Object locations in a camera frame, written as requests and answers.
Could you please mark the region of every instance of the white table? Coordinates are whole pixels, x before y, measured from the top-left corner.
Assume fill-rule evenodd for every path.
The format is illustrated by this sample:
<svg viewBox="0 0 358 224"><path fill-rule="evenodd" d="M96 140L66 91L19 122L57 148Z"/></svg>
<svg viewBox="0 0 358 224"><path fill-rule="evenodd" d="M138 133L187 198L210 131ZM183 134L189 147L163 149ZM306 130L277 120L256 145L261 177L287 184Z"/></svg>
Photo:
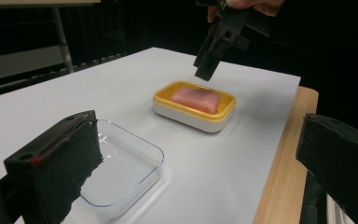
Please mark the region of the white table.
<svg viewBox="0 0 358 224"><path fill-rule="evenodd" d="M0 178L11 153L62 118L93 109L166 155L162 179L117 223L252 223L300 78L220 63L205 82L194 77L194 60L148 49L0 95ZM233 118L220 133L153 112L154 92L175 80L236 96ZM95 221L79 203L65 223Z"/></svg>

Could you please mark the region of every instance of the glass dish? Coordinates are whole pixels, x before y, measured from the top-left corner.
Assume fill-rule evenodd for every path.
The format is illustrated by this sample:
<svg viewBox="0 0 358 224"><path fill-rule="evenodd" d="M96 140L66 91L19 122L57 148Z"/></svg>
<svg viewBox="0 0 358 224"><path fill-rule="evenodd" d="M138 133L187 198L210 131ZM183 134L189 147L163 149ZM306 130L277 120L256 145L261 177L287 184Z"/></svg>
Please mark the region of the glass dish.
<svg viewBox="0 0 358 224"><path fill-rule="evenodd" d="M164 153L115 123L99 119L103 162L82 186L94 216L119 219L160 179Z"/></svg>

